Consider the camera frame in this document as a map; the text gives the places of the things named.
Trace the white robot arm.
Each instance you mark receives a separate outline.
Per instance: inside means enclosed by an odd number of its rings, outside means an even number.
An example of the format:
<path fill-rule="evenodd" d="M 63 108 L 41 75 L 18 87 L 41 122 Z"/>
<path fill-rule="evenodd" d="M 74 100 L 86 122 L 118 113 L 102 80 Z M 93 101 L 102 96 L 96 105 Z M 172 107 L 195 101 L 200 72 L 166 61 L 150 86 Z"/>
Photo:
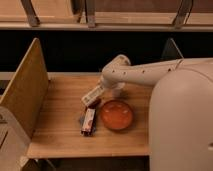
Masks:
<path fill-rule="evenodd" d="M 152 85 L 150 171 L 213 171 L 213 58 L 182 58 L 133 66 L 119 55 L 101 82 Z"/>

